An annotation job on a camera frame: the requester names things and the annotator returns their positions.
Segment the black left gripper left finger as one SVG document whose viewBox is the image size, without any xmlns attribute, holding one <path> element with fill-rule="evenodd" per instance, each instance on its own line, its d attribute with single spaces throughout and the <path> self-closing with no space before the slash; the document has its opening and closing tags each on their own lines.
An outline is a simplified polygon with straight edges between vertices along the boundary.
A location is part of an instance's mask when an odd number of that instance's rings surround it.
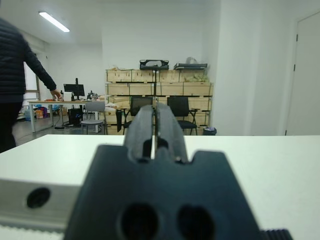
<svg viewBox="0 0 320 240">
<path fill-rule="evenodd" d="M 100 145 L 80 189 L 67 240 L 153 240 L 159 216 L 151 159 L 154 109 L 140 109 L 122 146 Z"/>
</svg>

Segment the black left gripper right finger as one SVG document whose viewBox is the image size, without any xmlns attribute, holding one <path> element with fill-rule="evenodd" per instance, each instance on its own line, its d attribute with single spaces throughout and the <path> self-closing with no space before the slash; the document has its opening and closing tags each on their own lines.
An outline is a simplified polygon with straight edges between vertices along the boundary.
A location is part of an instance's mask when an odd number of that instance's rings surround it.
<svg viewBox="0 0 320 240">
<path fill-rule="evenodd" d="M 259 240 L 261 233 L 233 170 L 221 152 L 188 160 L 171 109 L 156 107 L 160 209 L 171 240 Z"/>
</svg>

